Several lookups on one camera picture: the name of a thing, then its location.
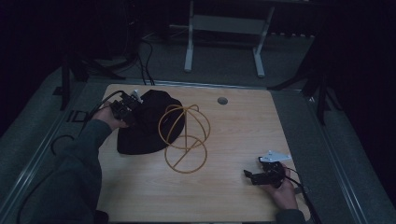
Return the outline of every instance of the table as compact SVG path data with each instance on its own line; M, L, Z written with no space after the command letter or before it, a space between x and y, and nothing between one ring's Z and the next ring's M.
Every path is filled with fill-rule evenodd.
M121 155L116 150L115 131L99 149L103 184L97 209L108 212L113 222L275 220L277 208L272 200L243 173L244 169L262 173L257 158L268 150L290 154L269 91L113 84L107 87L105 97L114 91L136 89L141 93L166 91L183 106L199 106L211 127L205 141L207 161L200 170L181 174L166 164L164 150ZM227 98L228 104L219 104L219 97ZM191 122L189 125L190 134L199 135L199 129ZM294 169L292 160L284 163ZM309 219L303 196L297 195L297 200Z

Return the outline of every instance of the metal frame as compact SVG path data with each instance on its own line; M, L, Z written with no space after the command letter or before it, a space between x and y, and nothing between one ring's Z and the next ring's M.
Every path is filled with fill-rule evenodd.
M193 31L206 30L227 33L259 35L259 44L253 48L253 57L256 64L257 76L264 77L264 68L262 66L262 46L268 33L271 19L274 15L275 7L270 7L267 18L262 20L237 19L206 15L194 15L194 1L190 1L190 19L189 19L189 43L187 45L186 61L184 71L191 72L192 54L193 54Z
M305 101L308 105L311 116L313 118L316 117L315 101L312 100L312 97L305 98ZM338 153L334 149L334 145L332 144L332 140L329 136L328 131L326 130L326 127L320 124L320 120L318 120L318 122L315 122L315 124L320 130L320 133L322 134L323 140L326 144L326 153L329 155L329 160L332 163L332 169L334 171L335 177L338 180L340 189L344 194L346 204L350 210L350 214L352 215L356 223L368 224L369 221L363 211L363 208L361 207L357 192L348 178L347 172L343 164L341 163Z

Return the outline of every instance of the wire frame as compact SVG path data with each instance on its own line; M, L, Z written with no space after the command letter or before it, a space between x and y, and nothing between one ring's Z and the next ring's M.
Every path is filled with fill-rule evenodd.
M163 120L165 120L165 118L170 113L174 113L177 110L183 110L183 112L180 113L179 117L172 125L169 133L166 136L163 136L163 134L161 133L161 124L163 123ZM205 128L204 124L197 118L196 115L198 115L198 114L201 115L202 118L205 119L205 122L207 123L207 129ZM198 125L203 133L203 139L200 139L197 136L189 134L189 127L188 127L188 122L187 122L188 116L193 117L193 120L195 120L198 123ZM172 135L172 132L174 131L176 124L180 121L180 119L183 119L183 118L185 120L184 134L181 134L177 139L180 139L180 138L184 139L184 146L177 146L177 145L175 145L176 141L174 143L169 142L169 137ZM207 148L205 146L205 141L207 140L207 138L210 135L210 122L207 119L207 117L202 112L199 111L198 105L191 105L188 107L184 107L184 106L180 106L180 105L169 105L166 108L165 114L160 119L160 122L158 124L158 132L160 134L161 139L168 145L168 147L165 148L164 156L165 156L166 163L168 164L168 166L171 169L173 169L176 172L182 173L182 174L191 174L191 173L198 171L205 165L205 162L207 159ZM170 148L169 147L184 150L184 153L180 156L180 158L176 162L170 162L170 159L169 159ZM202 149L204 150L205 156L204 156L203 160L198 165L192 166L192 168L189 168L187 170L177 168L177 166L186 158L186 156L189 153L191 153L193 150L197 150L198 147L202 147Z

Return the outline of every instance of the sleeve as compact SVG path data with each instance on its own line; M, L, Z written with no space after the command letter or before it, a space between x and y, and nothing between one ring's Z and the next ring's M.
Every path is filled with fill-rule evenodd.
M105 122L90 120L81 135L58 152L33 223L93 223L102 184L98 148L110 134Z
M305 224L304 214L298 209L285 209L276 214L277 224Z

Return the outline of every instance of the metal stand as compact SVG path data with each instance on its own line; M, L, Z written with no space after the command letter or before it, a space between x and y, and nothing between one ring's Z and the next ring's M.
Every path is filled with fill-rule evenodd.
M101 64L97 63L95 60L80 54L80 53L66 53L62 60L62 86L56 88L54 95L62 96L61 110L64 110L70 101L70 70L77 81L87 81L89 75L87 74L84 64L88 64L94 69L98 70L103 75L113 78L113 79L125 79L125 77L120 77L113 73L108 68L103 67Z
M215 32L259 35L259 45L253 48L253 57L256 64L257 76L264 77L264 68L262 66L262 45L267 36L268 28L273 17L275 7L271 7L266 20L239 19L229 17L216 17L206 15L194 15L194 1L190 1L190 20L189 20L189 43L187 45L186 62L184 71L190 72L192 68L193 54L193 31L206 30Z

